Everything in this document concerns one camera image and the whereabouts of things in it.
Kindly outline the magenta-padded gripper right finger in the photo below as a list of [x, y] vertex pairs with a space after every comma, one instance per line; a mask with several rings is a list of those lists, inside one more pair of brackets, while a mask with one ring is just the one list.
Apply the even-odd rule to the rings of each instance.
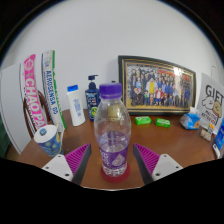
[[168, 154], [159, 155], [137, 143], [133, 144], [133, 154], [145, 185], [182, 169]]

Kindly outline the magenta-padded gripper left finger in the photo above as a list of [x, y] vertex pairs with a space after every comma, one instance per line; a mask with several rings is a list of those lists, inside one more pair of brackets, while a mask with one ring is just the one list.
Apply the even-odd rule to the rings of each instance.
[[91, 155], [91, 145], [83, 145], [66, 155], [57, 155], [42, 167], [65, 180], [80, 185]]

